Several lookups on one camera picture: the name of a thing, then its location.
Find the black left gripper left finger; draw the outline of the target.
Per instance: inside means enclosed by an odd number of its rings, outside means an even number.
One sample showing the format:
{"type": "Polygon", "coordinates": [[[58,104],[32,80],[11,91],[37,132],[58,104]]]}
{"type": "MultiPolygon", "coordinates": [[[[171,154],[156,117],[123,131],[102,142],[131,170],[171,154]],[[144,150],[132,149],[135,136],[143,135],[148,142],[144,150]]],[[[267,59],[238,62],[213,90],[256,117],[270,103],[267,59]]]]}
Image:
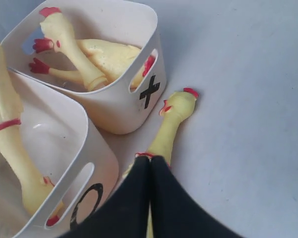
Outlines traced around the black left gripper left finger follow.
{"type": "Polygon", "coordinates": [[[149,213],[150,163],[137,157],[114,194],[63,238],[145,238],[149,213]]]}

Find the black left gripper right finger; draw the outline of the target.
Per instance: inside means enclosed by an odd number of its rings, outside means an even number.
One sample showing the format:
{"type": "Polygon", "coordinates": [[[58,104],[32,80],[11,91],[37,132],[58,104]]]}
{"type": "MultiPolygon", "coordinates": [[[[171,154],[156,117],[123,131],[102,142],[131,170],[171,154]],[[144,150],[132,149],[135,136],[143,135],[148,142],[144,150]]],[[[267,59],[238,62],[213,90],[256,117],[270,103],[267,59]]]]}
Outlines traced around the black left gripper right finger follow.
{"type": "Polygon", "coordinates": [[[185,191],[162,156],[151,159],[151,220],[155,238],[239,238],[185,191]]]}

